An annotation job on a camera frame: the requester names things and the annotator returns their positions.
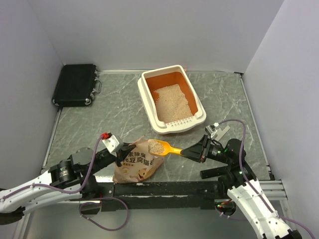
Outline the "metal bag clip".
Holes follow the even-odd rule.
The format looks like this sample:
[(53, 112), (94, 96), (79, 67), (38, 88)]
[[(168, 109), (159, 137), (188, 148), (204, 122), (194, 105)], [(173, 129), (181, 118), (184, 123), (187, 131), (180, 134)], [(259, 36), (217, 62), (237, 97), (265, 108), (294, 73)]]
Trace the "metal bag clip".
[(217, 129), (216, 135), (215, 135), (215, 140), (220, 141), (221, 138), (230, 130), (230, 126), (226, 126), (224, 129)]

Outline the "white orange litter box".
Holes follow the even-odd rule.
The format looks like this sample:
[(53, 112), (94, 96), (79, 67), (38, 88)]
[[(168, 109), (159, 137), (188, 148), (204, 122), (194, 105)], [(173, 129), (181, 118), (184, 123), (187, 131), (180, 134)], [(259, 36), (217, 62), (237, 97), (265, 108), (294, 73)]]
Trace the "white orange litter box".
[(143, 72), (138, 89), (151, 127), (158, 134), (185, 132), (206, 120), (205, 109), (180, 65)]

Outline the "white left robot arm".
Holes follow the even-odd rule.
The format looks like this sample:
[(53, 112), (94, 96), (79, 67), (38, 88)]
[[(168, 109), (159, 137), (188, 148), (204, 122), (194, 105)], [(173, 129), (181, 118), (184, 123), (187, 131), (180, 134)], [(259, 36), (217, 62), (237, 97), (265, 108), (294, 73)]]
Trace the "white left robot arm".
[(134, 148), (135, 145), (125, 143), (116, 154), (111, 154), (107, 149), (94, 152), (83, 147), (36, 178), (1, 190), (2, 224), (13, 223), (38, 208), (58, 202), (95, 199), (100, 194), (100, 185), (94, 174), (112, 163), (119, 165)]

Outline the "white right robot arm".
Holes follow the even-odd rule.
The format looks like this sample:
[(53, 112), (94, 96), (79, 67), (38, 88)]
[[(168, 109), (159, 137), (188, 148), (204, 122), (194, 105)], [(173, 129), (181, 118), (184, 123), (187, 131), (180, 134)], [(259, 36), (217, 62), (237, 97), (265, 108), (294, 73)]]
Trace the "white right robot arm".
[(218, 178), (218, 194), (230, 198), (241, 210), (259, 239), (300, 239), (297, 230), (287, 225), (263, 192), (256, 175), (245, 162), (246, 152), (239, 139), (228, 140), (226, 146), (204, 135), (202, 139), (180, 152), (181, 156), (204, 163), (212, 159), (224, 167), (203, 170), (201, 178)]

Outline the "pink cat litter bag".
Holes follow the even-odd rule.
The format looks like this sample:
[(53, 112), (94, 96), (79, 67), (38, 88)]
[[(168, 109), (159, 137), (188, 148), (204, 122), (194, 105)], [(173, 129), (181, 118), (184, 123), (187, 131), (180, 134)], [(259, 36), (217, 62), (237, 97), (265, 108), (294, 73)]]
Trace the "pink cat litter bag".
[(132, 143), (135, 148), (129, 153), (121, 166), (115, 166), (114, 183), (137, 183), (150, 178), (163, 164), (164, 158), (149, 153), (149, 143), (140, 137)]

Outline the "yellow plastic litter scoop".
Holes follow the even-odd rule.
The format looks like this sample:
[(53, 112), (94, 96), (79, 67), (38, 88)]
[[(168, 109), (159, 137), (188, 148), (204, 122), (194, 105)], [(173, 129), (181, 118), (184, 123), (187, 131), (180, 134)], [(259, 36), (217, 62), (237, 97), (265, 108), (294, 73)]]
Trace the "yellow plastic litter scoop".
[(157, 139), (149, 139), (148, 140), (148, 150), (149, 153), (154, 156), (166, 156), (168, 154), (176, 154), (181, 155), (182, 149), (172, 147), (168, 142), (157, 140)]

